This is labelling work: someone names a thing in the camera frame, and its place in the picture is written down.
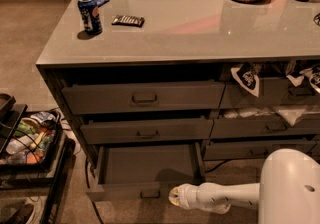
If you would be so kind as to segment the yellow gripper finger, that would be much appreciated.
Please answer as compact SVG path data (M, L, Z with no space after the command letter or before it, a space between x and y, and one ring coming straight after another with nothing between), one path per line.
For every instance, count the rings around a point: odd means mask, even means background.
M179 206L180 205L180 200L179 200L179 188L175 187L169 192L168 196L169 201L175 205Z

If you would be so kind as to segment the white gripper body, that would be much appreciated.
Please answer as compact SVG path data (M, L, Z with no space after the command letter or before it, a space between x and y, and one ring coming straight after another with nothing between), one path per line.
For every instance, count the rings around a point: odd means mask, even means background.
M199 186L182 184L175 189L174 202L186 210L200 209L202 204L198 198L199 192Z

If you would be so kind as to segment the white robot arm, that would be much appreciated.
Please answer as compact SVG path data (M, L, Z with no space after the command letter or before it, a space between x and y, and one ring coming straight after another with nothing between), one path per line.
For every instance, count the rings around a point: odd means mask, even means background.
M182 184L168 199L185 210L217 214L233 206L256 209L258 224L320 224L320 164L298 150L280 149L267 157L257 183Z

